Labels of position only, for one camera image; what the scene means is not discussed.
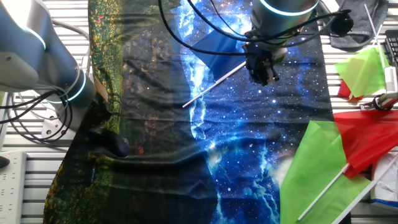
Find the gray cloth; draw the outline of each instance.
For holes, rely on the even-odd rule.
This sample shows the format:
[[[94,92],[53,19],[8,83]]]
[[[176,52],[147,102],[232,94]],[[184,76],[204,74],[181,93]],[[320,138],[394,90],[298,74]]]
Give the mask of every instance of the gray cloth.
[[[345,37],[330,37],[332,47],[355,52],[372,41],[374,34],[364,4],[366,4],[371,13],[376,32],[379,30],[387,16],[387,0],[347,0],[344,9],[352,10],[349,16],[354,20],[353,31],[349,32]]]

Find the glowing blue ring light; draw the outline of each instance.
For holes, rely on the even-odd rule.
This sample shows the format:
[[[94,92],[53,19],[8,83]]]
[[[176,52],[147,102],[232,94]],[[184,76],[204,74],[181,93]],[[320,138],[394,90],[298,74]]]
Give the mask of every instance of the glowing blue ring light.
[[[82,86],[80,87],[79,91],[76,94],[74,94],[73,97],[69,98],[67,101],[69,102],[69,101],[75,99],[83,91],[85,85],[86,85],[86,75],[83,74],[83,84],[82,84]],[[49,102],[49,103],[62,103],[61,101],[54,102],[54,101],[50,101],[50,100],[47,100],[47,102]]]
[[[43,46],[44,46],[44,50],[45,50],[45,42],[44,42],[44,40],[43,40],[43,38],[39,35],[39,34],[37,34],[36,32],[34,32],[31,28],[29,28],[29,27],[21,27],[22,29],[24,29],[25,31],[27,31],[27,32],[30,32],[31,34],[33,34],[36,38],[38,38],[41,42],[42,42],[42,44],[43,44]]]
[[[317,2],[314,6],[312,6],[311,8],[305,10],[305,11],[301,11],[301,12],[284,12],[281,10],[278,10],[272,6],[270,6],[268,3],[266,3],[265,0],[260,0],[260,2],[270,11],[276,13],[276,14],[280,14],[282,16],[302,16],[304,14],[307,14],[309,12],[311,12],[312,10],[314,10],[316,8],[316,6],[318,5],[319,2]]]

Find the white plastic device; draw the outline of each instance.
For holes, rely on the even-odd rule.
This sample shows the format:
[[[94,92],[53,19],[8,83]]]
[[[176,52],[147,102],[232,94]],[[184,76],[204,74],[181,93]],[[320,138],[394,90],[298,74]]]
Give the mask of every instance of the white plastic device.
[[[0,169],[0,224],[21,223],[26,153],[0,152],[10,164]]]

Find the blue flag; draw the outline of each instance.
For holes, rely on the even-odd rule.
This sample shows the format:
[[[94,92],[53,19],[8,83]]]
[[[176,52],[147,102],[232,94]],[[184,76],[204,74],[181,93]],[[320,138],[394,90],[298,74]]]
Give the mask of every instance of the blue flag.
[[[239,50],[236,48],[236,43],[237,40],[214,30],[196,43],[194,47],[215,52],[238,53]],[[245,56],[210,55],[196,51],[193,51],[193,53],[210,68],[215,80],[218,80],[223,75],[242,64],[246,59]]]

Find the black cable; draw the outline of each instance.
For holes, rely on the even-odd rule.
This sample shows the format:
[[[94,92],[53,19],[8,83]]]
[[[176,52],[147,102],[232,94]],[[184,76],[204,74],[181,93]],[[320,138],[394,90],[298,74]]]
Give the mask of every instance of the black cable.
[[[225,23],[225,25],[226,25],[230,30],[232,30],[232,32],[234,32],[235,34],[240,35],[240,36],[242,36],[242,37],[245,37],[245,35],[242,35],[242,34],[236,32],[234,29],[232,29],[232,27],[230,27],[230,26],[228,25],[228,23],[223,19],[223,17],[219,14],[219,12],[218,12],[218,10],[217,10],[217,8],[216,8],[216,5],[214,4],[214,1],[213,1],[213,0],[210,0],[210,2],[211,2],[211,4],[213,5],[214,11],[216,11],[218,17]]]
[[[300,35],[314,35],[314,34],[297,34],[297,35],[293,35],[293,36],[290,36],[290,37],[278,37],[277,39],[279,39],[279,40],[284,40],[284,39],[289,39],[289,38],[292,38],[292,37],[297,37],[297,36],[300,36]],[[333,35],[333,34],[321,34],[321,35],[325,35],[325,36],[328,36],[328,37],[340,38],[340,36],[338,36],[338,35]],[[367,35],[367,34],[347,34],[347,35],[358,35],[358,36],[362,36],[362,35]]]
[[[33,103],[33,102],[35,102],[35,101],[37,101],[37,100],[39,100],[39,99],[41,99],[41,98],[46,99],[47,97],[49,97],[49,96],[52,95],[52,94],[53,94],[53,93],[46,92],[46,93],[44,93],[44,94],[42,94],[42,95],[40,95],[40,96],[34,98],[33,100],[29,100],[29,101],[26,101],[26,102],[24,102],[24,103],[20,103],[20,104],[18,104],[18,105],[0,106],[0,109],[13,109],[13,108],[18,108],[18,107],[21,107],[21,106],[25,106],[25,105],[31,104],[31,103]]]
[[[24,116],[25,114],[27,114],[31,109],[33,109],[36,105],[38,105],[41,101],[43,101],[45,98],[41,98],[38,101],[36,101],[32,106],[30,106],[29,108],[27,108],[24,112],[22,112],[20,115],[14,117],[14,118],[10,118],[4,121],[0,121],[0,124],[5,124],[11,121],[15,121],[16,119],[19,119],[20,117]]]
[[[247,55],[253,55],[253,56],[259,56],[258,54],[255,53],[233,53],[233,52],[212,52],[212,51],[208,51],[208,50],[202,50],[202,49],[198,49],[196,47],[192,47],[191,45],[186,44],[184,41],[180,40],[175,34],[174,32],[171,30],[169,24],[166,21],[166,18],[164,16],[164,11],[163,11],[163,7],[162,7],[162,0],[157,0],[158,5],[159,5],[159,11],[160,11],[160,16],[162,18],[162,21],[164,23],[164,26],[166,27],[167,31],[170,33],[170,35],[181,45],[183,45],[184,47],[187,47],[191,50],[194,50],[196,52],[199,53],[203,53],[203,54],[211,54],[211,55],[229,55],[229,56],[247,56]]]
[[[67,103],[66,103],[67,98],[66,98],[65,96],[62,95],[62,92],[61,92],[61,91],[56,92],[56,94],[60,97],[60,100],[61,100],[61,102],[62,102],[62,104],[63,104],[63,107],[65,108],[64,120],[63,120],[63,123],[62,123],[61,127],[58,129],[58,131],[55,132],[54,134],[52,134],[52,135],[49,136],[49,137],[46,137],[46,138],[38,138],[38,137],[34,136],[32,133],[30,133],[30,131],[24,126],[24,124],[23,124],[19,119],[17,119],[17,121],[19,122],[19,124],[21,125],[21,127],[25,129],[26,133],[29,134],[29,135],[32,136],[32,137],[28,137],[28,136],[26,136],[25,134],[21,133],[21,132],[17,129],[17,127],[15,126],[14,122],[13,122],[13,121],[10,122],[11,125],[12,125],[12,127],[17,131],[18,134],[20,134],[22,137],[24,137],[24,138],[26,138],[26,139],[28,139],[28,140],[30,140],[30,141],[33,141],[33,142],[35,142],[35,141],[38,141],[38,142],[54,142],[54,141],[59,140],[60,138],[62,138],[62,137],[66,134],[66,132],[70,129],[70,126],[71,126],[71,124],[72,124],[72,119],[73,119],[72,106],[70,105],[70,103],[67,105]],[[65,126],[65,123],[67,122],[67,119],[68,119],[68,110],[67,110],[67,108],[69,108],[69,110],[70,110],[70,119],[69,119],[69,123],[68,123],[68,125],[67,125],[67,128],[66,128],[63,132],[61,132],[61,136],[58,137],[57,139],[50,139],[50,138],[53,138],[54,136],[56,136],[60,131],[62,131],[62,128]]]
[[[303,27],[303,26],[305,26],[305,25],[307,25],[307,24],[310,24],[310,23],[312,23],[312,22],[318,21],[318,20],[320,20],[320,19],[327,18],[327,17],[331,17],[331,16],[339,16],[339,15],[342,15],[342,14],[345,14],[345,13],[348,12],[347,10],[345,10],[345,11],[340,11],[340,12],[329,13],[329,14],[322,15],[322,16],[317,16],[317,17],[315,17],[315,18],[313,18],[313,19],[307,20],[306,22],[303,22],[303,23],[301,23],[301,24],[299,24],[299,25],[297,25],[297,26],[294,26],[294,27],[292,27],[292,28],[289,28],[289,29],[287,29],[287,30],[285,30],[285,31],[283,31],[283,32],[280,32],[279,34],[273,35],[273,36],[271,36],[271,37],[260,38],[260,39],[247,39],[247,38],[242,38],[242,37],[236,37],[235,35],[231,35],[231,34],[225,32],[225,31],[223,31],[222,29],[218,28],[217,26],[215,26],[214,24],[212,24],[212,23],[199,11],[199,9],[192,3],[191,0],[187,0],[187,1],[188,1],[189,5],[191,5],[192,9],[198,14],[198,16],[199,16],[201,19],[203,19],[203,20],[204,20],[211,28],[213,28],[215,31],[217,31],[217,32],[219,32],[220,34],[223,34],[223,35],[225,35],[225,36],[227,36],[227,37],[229,37],[229,38],[232,38],[232,39],[234,39],[234,40],[240,40],[240,41],[245,41],[245,42],[265,42],[265,41],[268,41],[268,40],[272,40],[272,39],[278,38],[278,37],[280,37],[280,36],[283,36],[283,35],[285,35],[285,34],[288,34],[289,32],[295,31],[295,30],[297,30],[297,29],[299,29],[299,28],[301,28],[301,27]]]
[[[68,118],[67,103],[66,103],[66,102],[67,102],[67,98],[66,98],[65,96],[62,95],[62,92],[61,92],[61,91],[58,91],[56,94],[57,94],[58,97],[60,98],[60,100],[61,100],[61,102],[62,102],[62,104],[63,104],[64,110],[65,110],[65,111],[64,111],[63,123],[62,123],[61,127],[58,129],[58,131],[56,131],[54,134],[52,134],[52,135],[49,136],[49,137],[46,137],[46,138],[38,138],[38,137],[34,136],[33,134],[31,134],[30,131],[24,126],[24,124],[18,119],[17,121],[18,121],[19,124],[22,126],[22,128],[24,128],[25,131],[26,131],[29,135],[31,135],[33,138],[27,137],[27,136],[25,136],[24,134],[21,134],[21,133],[20,133],[20,134],[22,135],[22,137],[24,137],[24,138],[26,138],[26,139],[28,139],[28,140],[31,140],[31,141],[36,140],[36,141],[39,141],[39,142],[54,142],[54,141],[59,140],[60,138],[62,138],[62,137],[66,134],[66,132],[67,132],[67,131],[69,130],[69,128],[70,128],[70,125],[71,125],[71,123],[72,123],[72,118],[73,118],[73,115],[72,115],[72,106],[70,105],[70,103],[68,104],[68,107],[69,107],[71,116],[70,116],[69,124],[68,124],[67,128],[65,129],[65,132],[61,133],[61,136],[58,137],[57,139],[50,139],[50,138],[55,137],[60,131],[62,131],[62,128],[65,126],[65,123],[67,122],[67,118]]]

